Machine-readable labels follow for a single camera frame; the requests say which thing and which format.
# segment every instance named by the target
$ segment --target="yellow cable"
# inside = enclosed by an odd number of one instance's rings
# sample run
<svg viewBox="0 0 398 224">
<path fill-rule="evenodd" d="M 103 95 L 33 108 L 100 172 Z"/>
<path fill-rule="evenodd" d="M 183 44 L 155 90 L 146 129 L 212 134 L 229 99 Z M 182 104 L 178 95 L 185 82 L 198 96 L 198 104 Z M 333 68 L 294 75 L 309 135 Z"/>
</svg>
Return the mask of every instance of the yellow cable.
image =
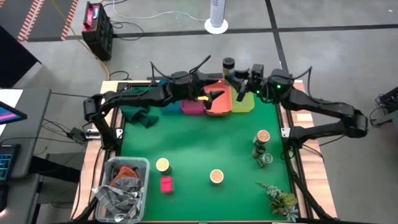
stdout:
<svg viewBox="0 0 398 224">
<path fill-rule="evenodd" d="M 76 37 L 76 40 L 79 41 L 79 43 L 80 43 L 81 45 L 83 45 L 90 53 L 92 53 L 92 54 L 94 55 L 95 59 L 97 59 L 97 60 L 101 63 L 102 67 L 105 69 L 105 72 L 106 72 L 106 79 L 109 80 L 109 70 L 108 70 L 107 66 L 105 65 L 105 63 L 104 63 L 103 61 L 101 61 L 101 60 L 90 50 L 90 48 L 88 48 L 81 40 L 79 40 L 79 38 L 77 37 L 75 31 L 73 30 L 71 24 L 67 21 L 67 18 L 63 15 L 63 13 L 62 13 L 62 11 L 60 10 L 60 8 L 57 6 L 57 4 L 54 2 L 54 0 L 50 0 L 50 1 L 51 1 L 52 5 L 55 7 L 55 9 L 60 13 L 60 15 L 62 16 L 63 20 L 65 20 L 65 22 L 68 24 L 70 30 L 72 30 L 73 35 Z"/>
</svg>

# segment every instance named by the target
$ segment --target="yellow-green container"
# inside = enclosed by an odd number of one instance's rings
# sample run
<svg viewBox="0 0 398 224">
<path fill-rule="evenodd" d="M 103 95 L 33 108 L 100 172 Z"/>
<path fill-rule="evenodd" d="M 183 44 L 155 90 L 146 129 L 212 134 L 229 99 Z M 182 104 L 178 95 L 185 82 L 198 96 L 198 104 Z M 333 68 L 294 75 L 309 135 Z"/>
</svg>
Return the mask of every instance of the yellow-green container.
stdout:
<svg viewBox="0 0 398 224">
<path fill-rule="evenodd" d="M 253 93 L 246 93 L 242 102 L 236 101 L 238 93 L 234 88 L 231 89 L 232 96 L 232 112 L 234 113 L 247 113 L 254 108 L 254 96 Z"/>
</svg>

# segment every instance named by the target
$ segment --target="teal container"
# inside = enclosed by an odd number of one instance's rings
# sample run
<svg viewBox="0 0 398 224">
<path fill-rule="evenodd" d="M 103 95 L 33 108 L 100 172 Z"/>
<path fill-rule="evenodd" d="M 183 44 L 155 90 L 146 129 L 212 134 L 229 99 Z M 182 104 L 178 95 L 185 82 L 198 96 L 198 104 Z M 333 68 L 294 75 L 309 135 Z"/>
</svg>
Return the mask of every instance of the teal container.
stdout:
<svg viewBox="0 0 398 224">
<path fill-rule="evenodd" d="M 166 83 L 166 80 L 159 81 L 159 85 L 163 85 L 164 83 Z M 164 114 L 182 113 L 181 101 L 176 101 L 175 103 L 170 103 L 169 105 L 167 105 L 163 108 L 160 108 L 160 110 Z"/>
</svg>

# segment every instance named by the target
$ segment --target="yellow object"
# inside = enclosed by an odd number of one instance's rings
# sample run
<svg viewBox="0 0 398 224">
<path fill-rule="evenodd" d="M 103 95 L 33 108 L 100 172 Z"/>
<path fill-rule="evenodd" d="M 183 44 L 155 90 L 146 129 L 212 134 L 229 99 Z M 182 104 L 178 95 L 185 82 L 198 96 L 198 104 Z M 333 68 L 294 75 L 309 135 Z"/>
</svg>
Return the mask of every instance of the yellow object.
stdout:
<svg viewBox="0 0 398 224">
<path fill-rule="evenodd" d="M 224 179 L 224 174 L 221 170 L 215 169 L 215 170 L 211 171 L 210 180 L 212 183 L 219 184 L 223 181 L 223 179 Z"/>
<path fill-rule="evenodd" d="M 106 72 L 106 79 L 109 80 L 109 70 L 107 68 L 107 66 L 105 65 L 104 62 L 102 62 L 99 58 L 97 58 L 97 56 L 90 50 L 90 48 L 88 48 L 81 40 L 79 40 L 79 38 L 77 37 L 75 31 L 73 30 L 72 26 L 70 25 L 70 23 L 67 21 L 67 18 L 65 17 L 65 15 L 63 15 L 62 11 L 60 10 L 60 8 L 57 6 L 57 4 L 54 2 L 54 0 L 50 0 L 50 2 L 52 3 L 52 5 L 54 6 L 54 8 L 59 12 L 59 14 L 62 16 L 62 19 L 65 20 L 65 22 L 67 23 L 67 25 L 69 26 L 70 30 L 72 31 L 73 35 L 76 37 L 76 40 L 79 41 L 79 43 L 84 46 L 90 53 L 92 53 L 95 57 L 95 59 L 97 59 L 100 64 L 102 65 L 102 67 L 104 68 L 105 72 Z"/>
<path fill-rule="evenodd" d="M 156 162 L 156 169 L 166 174 L 170 171 L 170 163 L 166 158 L 160 158 Z"/>
<path fill-rule="evenodd" d="M 206 100 L 206 101 L 208 101 L 209 98 L 207 96 L 199 96 L 198 100 Z"/>
<path fill-rule="evenodd" d="M 235 89 L 231 89 L 231 97 L 232 97 L 232 112 L 234 113 L 247 113 L 253 110 L 254 108 L 254 97 L 253 93 L 246 93 L 242 102 L 236 101 L 238 97 L 238 93 Z"/>
</svg>

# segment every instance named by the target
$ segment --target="green leaves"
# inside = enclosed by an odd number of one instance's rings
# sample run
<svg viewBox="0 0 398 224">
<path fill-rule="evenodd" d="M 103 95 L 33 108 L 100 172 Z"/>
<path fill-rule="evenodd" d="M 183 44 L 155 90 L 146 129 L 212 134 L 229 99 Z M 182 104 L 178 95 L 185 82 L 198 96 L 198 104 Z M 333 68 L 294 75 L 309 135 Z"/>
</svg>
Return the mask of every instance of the green leaves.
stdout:
<svg viewBox="0 0 398 224">
<path fill-rule="evenodd" d="M 271 201 L 269 206 L 272 209 L 272 214 L 278 213 L 279 215 L 286 216 L 288 220 L 295 221 L 298 210 L 295 209 L 297 199 L 294 194 L 283 192 L 276 186 L 263 184 L 260 181 L 257 181 L 256 184 L 267 190 L 267 197 Z"/>
</svg>

